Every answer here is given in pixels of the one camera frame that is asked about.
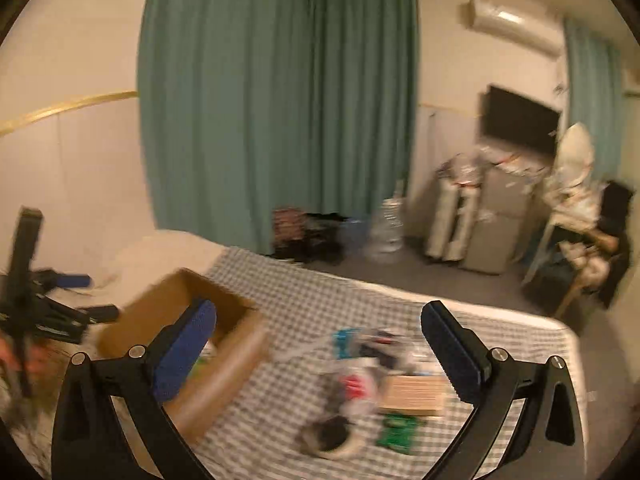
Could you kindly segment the clear water jug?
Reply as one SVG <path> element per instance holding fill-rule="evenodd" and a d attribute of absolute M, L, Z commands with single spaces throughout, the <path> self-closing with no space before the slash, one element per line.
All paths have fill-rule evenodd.
<path fill-rule="evenodd" d="M 399 255 L 403 247 L 402 198 L 386 198 L 372 217 L 364 254 L 372 261 L 388 263 Z"/>

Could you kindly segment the white suitcase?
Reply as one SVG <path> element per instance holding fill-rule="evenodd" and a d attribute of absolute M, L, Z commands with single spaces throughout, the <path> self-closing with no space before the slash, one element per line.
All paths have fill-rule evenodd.
<path fill-rule="evenodd" d="M 425 255 L 459 262 L 464 258 L 482 192 L 482 175 L 474 159 L 457 154 L 436 171 L 437 194 Z"/>

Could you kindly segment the large teal curtain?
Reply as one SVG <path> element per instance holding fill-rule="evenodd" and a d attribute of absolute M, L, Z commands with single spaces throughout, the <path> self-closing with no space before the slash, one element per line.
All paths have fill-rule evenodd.
<path fill-rule="evenodd" d="M 408 179 L 418 0 L 145 0 L 157 224 L 265 254 L 272 215 L 364 217 Z"/>

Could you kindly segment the white oval vanity mirror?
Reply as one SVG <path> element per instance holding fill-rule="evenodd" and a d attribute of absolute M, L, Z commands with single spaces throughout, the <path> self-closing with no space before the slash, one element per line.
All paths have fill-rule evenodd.
<path fill-rule="evenodd" d="M 553 177 L 562 191 L 585 184 L 594 165 L 594 147 L 582 122 L 575 122 L 556 144 Z"/>

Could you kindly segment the teal window curtain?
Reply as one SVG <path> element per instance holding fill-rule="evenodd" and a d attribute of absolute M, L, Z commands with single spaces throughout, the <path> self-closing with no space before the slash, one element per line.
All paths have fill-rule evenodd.
<path fill-rule="evenodd" d="M 620 50 L 574 18 L 564 20 L 570 123 L 586 126 L 594 148 L 592 174 L 612 178 L 620 169 L 624 133 Z"/>

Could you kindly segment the wooden block box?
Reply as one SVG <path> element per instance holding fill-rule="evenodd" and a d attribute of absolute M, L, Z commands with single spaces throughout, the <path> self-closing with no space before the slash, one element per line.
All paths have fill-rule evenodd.
<path fill-rule="evenodd" d="M 378 408 L 384 413 L 408 416 L 438 416 L 445 407 L 448 379 L 440 375 L 388 376 Z"/>

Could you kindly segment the green packet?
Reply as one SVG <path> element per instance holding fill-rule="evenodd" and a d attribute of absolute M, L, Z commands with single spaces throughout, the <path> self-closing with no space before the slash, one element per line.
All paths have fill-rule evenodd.
<path fill-rule="evenodd" d="M 424 419 L 418 416 L 398 413 L 385 414 L 375 445 L 402 455 L 411 455 L 423 425 Z"/>

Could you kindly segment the white dressing table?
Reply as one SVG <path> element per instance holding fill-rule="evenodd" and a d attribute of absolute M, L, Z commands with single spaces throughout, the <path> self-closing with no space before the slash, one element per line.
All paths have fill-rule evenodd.
<path fill-rule="evenodd" d="M 544 304 L 555 302 L 552 318 L 562 318 L 584 295 L 608 279 L 620 239 L 598 228 L 600 197 L 590 190 L 562 191 L 548 185 L 540 193 L 548 212 L 523 286 Z"/>

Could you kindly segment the brown tape roll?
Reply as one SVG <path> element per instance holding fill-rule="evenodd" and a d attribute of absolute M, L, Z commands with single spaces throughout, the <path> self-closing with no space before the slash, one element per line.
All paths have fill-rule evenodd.
<path fill-rule="evenodd" d="M 334 414 L 318 419 L 300 433 L 302 449 L 322 460 L 347 460 L 356 456 L 366 440 L 346 417 Z"/>

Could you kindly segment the blue plastic bag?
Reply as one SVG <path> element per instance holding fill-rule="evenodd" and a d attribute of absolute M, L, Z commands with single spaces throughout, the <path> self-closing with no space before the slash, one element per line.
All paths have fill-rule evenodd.
<path fill-rule="evenodd" d="M 367 243 L 369 223 L 363 218 L 348 218 L 340 227 L 340 242 L 344 253 L 356 255 Z"/>

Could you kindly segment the brown cardboard box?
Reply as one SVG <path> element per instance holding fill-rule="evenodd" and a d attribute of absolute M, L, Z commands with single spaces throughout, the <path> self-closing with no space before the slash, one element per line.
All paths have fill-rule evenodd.
<path fill-rule="evenodd" d="M 250 302 L 191 270 L 180 269 L 124 307 L 98 338 L 100 356 L 149 347 L 161 330 L 198 308 L 153 374 L 152 391 L 186 442 L 204 436 L 267 359 L 268 325 Z"/>

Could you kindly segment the checkered grey white cloth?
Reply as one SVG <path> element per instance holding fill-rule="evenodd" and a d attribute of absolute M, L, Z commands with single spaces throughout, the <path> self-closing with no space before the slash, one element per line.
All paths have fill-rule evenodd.
<path fill-rule="evenodd" d="M 308 271 L 241 248 L 223 250 L 207 275 L 256 304 L 268 322 L 271 351 L 196 446 L 214 477 L 420 479 L 471 413 L 469 404 L 449 393 L 442 414 L 419 426 L 408 455 L 378 446 L 378 414 L 358 422 L 366 443 L 351 458 L 304 454 L 300 430 L 329 407 L 334 335 L 345 328 L 396 328 L 420 339 L 424 297 Z"/>

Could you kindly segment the dark patterned bag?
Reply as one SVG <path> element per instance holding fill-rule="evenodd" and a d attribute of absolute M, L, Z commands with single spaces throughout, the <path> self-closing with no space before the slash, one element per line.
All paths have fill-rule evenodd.
<path fill-rule="evenodd" d="M 305 211 L 285 207 L 272 212 L 272 255 L 278 259 L 303 260 L 307 249 Z"/>

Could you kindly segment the black wall television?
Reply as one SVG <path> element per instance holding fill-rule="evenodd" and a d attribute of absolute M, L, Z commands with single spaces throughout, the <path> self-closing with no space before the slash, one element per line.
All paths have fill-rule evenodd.
<path fill-rule="evenodd" d="M 554 157 L 561 113 L 541 102 L 497 86 L 489 86 L 482 101 L 480 131 L 488 138 Z"/>

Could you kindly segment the white air conditioner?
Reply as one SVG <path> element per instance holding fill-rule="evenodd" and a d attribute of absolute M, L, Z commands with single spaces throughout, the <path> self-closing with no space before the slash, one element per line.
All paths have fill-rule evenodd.
<path fill-rule="evenodd" d="M 549 58 L 564 52 L 564 32 L 554 21 L 485 0 L 470 0 L 471 27 L 478 32 L 506 38 Z"/>

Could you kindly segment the teal blue packet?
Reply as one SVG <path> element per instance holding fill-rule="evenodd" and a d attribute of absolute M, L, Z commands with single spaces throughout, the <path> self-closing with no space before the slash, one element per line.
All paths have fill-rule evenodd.
<path fill-rule="evenodd" d="M 355 359 L 358 356 L 358 328 L 342 328 L 333 334 L 333 348 L 338 360 Z"/>

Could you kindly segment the grey mini fridge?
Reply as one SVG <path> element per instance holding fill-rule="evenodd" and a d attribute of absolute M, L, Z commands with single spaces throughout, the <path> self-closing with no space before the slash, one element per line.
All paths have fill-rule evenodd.
<path fill-rule="evenodd" d="M 488 165 L 462 268 L 499 275 L 509 266 L 544 168 Z"/>

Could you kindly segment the black white patterned pouch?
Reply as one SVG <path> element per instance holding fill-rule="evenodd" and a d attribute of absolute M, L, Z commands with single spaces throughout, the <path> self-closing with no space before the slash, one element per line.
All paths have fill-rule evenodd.
<path fill-rule="evenodd" d="M 420 344 L 393 330 L 365 330 L 356 336 L 355 344 L 360 358 L 376 359 L 387 373 L 416 374 L 423 358 Z"/>

